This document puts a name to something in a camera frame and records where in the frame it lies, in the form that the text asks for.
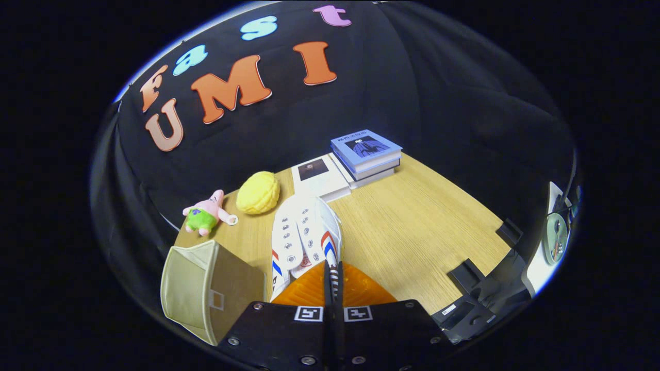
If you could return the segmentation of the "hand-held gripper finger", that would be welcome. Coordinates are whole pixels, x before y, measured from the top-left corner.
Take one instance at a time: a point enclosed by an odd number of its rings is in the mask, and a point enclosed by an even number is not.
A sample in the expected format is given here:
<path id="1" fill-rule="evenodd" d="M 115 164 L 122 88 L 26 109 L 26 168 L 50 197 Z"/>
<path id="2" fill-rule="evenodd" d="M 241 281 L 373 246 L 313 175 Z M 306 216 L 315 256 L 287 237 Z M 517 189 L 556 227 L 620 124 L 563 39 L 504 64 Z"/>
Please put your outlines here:
<path id="1" fill-rule="evenodd" d="M 253 301 L 218 343 L 218 352 L 242 369 L 326 369 L 330 363 L 331 294 L 321 306 Z"/>
<path id="2" fill-rule="evenodd" d="M 455 350 L 417 300 L 337 305 L 339 369 L 437 369 Z"/>

